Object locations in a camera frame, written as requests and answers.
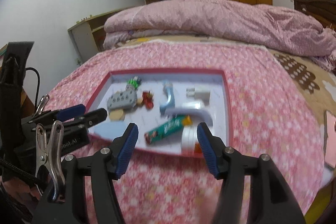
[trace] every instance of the ribbed blue pad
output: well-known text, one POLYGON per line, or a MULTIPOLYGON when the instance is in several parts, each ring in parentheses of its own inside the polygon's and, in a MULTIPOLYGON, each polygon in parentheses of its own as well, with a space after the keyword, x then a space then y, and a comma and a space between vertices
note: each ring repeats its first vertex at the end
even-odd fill
POLYGON ((56 119, 61 122, 65 122, 74 117, 82 116, 84 114, 85 114, 85 106, 80 104, 61 110, 60 112, 57 113, 56 119))
POLYGON ((205 135, 203 128, 200 125, 197 126, 197 139, 207 163, 209 172, 216 178, 219 174, 216 155, 210 145, 208 138, 205 135))
POLYGON ((126 142, 124 143, 123 148, 121 149, 118 155, 117 169, 115 171, 118 179, 126 173, 129 161, 131 160, 132 153, 134 151, 135 144, 137 143, 139 136, 139 130, 137 125, 134 125, 130 134, 127 137, 126 142))

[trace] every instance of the silver bolt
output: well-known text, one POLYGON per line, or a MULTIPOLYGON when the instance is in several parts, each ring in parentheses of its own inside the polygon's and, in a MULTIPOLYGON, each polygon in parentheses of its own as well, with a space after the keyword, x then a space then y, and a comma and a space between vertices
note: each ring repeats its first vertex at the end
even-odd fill
POLYGON ((100 153, 102 153, 104 155, 108 154, 108 153, 110 153, 110 149, 108 147, 104 147, 100 150, 100 153))
POLYGON ((264 160, 264 161, 268 161, 268 160, 270 160, 270 158, 271 157, 269 155, 267 155, 267 154, 262 154, 261 155, 261 159, 264 160))
POLYGON ((66 161, 72 161, 73 158, 74 158, 73 154, 69 154, 69 155, 66 155, 66 156, 65 156, 65 160, 66 160, 66 161))
POLYGON ((225 152, 228 153, 228 154, 232 154, 234 151, 235 150, 232 147, 230 147, 230 146, 228 146, 228 147, 225 148, 225 152))

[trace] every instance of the gray controller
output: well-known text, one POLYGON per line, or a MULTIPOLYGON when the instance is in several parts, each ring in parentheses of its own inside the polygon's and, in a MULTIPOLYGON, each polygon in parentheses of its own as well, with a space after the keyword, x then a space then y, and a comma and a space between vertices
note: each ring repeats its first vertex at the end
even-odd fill
POLYGON ((115 109, 133 108, 137 104, 137 99, 137 92, 132 88, 128 88, 122 92, 116 92, 108 99, 107 109, 108 111, 112 111, 115 109))

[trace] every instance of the smartphone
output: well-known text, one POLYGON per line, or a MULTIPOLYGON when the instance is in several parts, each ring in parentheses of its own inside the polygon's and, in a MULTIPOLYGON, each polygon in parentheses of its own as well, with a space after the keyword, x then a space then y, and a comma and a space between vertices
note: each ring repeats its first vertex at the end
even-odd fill
POLYGON ((332 170, 336 168, 336 116, 330 111, 325 112, 325 164, 332 170))

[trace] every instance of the headboard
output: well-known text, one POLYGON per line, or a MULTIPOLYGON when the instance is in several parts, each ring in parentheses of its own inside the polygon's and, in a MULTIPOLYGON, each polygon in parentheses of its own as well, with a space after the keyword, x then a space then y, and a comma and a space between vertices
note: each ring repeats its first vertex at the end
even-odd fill
POLYGON ((336 30, 336 0, 294 0, 294 8, 336 30))

